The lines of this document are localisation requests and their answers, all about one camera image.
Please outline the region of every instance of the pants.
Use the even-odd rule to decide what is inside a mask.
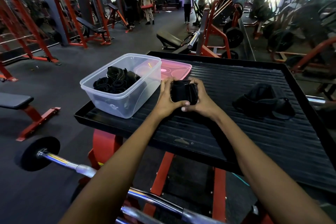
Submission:
[[[190,21],[191,4],[184,4],[184,21]]]
[[[130,25],[134,24],[134,14],[133,14],[133,9],[128,9],[126,11],[126,18],[127,18],[127,22]]]
[[[175,0],[175,3],[177,4],[177,9],[180,8],[180,0]]]
[[[150,19],[153,21],[154,20],[154,17],[153,17],[153,14],[152,14],[152,9],[149,8],[149,9],[145,9],[145,14],[146,14],[146,19],[147,21],[149,21],[149,17]]]

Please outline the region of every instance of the black rubber mat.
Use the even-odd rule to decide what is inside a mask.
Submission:
[[[294,180],[336,192],[336,172],[319,137],[330,157],[335,150],[335,143],[284,65],[226,61],[190,55],[176,56],[159,52],[150,54],[161,58],[178,57],[178,61],[191,64],[190,75],[203,80],[209,96],[215,103]],[[214,60],[222,64],[206,63]],[[295,117],[290,120],[257,120],[236,111],[232,106],[233,100],[247,93],[258,82],[280,86],[296,112]],[[100,111],[91,102],[75,116],[85,125],[129,137],[151,112],[158,95],[157,90],[136,114],[127,120]],[[195,113],[176,112],[174,116],[163,121],[150,145],[240,173],[233,150],[224,134],[211,121]]]

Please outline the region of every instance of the dark gym floor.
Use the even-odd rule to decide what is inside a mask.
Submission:
[[[110,30],[114,40],[108,46],[89,44],[88,49],[60,45],[50,48],[61,62],[55,66],[33,60],[19,61],[7,69],[18,82],[0,83],[0,92],[31,95],[32,105],[40,113],[51,107],[61,107],[59,115],[50,119],[36,134],[51,135],[61,142],[60,156],[77,163],[88,164],[87,153],[92,148],[93,129],[79,124],[74,113],[89,101],[79,81],[98,68],[126,53],[145,54],[160,51],[156,32],[163,28],[183,39],[186,26],[183,11],[155,14],[155,25],[135,25],[133,32],[117,25]],[[14,157],[20,142],[20,131],[30,123],[21,111],[0,109],[0,223],[57,223],[67,207],[79,175],[51,164],[37,172],[17,167]],[[163,151],[148,147],[134,179],[135,188],[150,190],[162,161]],[[182,207],[208,214],[212,207],[212,168],[177,156],[169,171],[163,197]],[[250,188],[231,173],[226,180],[228,223],[240,223],[256,198]],[[165,213],[157,213],[165,223],[177,222]]]

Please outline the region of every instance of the ribbed rubber mat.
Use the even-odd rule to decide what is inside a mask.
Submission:
[[[336,192],[336,171],[282,71],[191,61],[186,63],[192,65],[190,75],[203,80],[207,93],[213,101],[287,174],[297,182]],[[272,118],[258,120],[236,111],[232,102],[240,95],[249,92],[252,86],[259,82],[280,86],[296,112],[295,117],[290,120]],[[118,118],[96,108],[84,117],[107,123],[116,131],[128,131],[129,136],[151,112],[158,95],[159,90],[131,119]],[[162,145],[166,145],[193,152],[198,154],[199,158],[193,158],[199,162],[213,166],[216,166],[216,161],[224,162],[227,166],[224,165],[222,168],[239,172],[236,161],[229,158],[233,153],[232,149],[220,147],[218,145],[220,141],[215,139],[213,131],[202,124],[202,121],[195,122],[190,115],[195,116],[190,113],[185,116],[181,113],[164,121],[151,140],[154,142],[153,145],[163,150],[165,149]]]

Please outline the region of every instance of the clear plastic container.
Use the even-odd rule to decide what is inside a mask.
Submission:
[[[141,78],[120,94],[93,89],[93,83],[106,77],[107,67],[115,66],[133,71]],[[128,119],[149,99],[161,83],[161,59],[142,54],[125,54],[80,81],[96,108],[109,114]]]
[[[161,80],[167,77],[175,77],[178,80],[183,80],[191,70],[192,65],[173,60],[161,60]]]

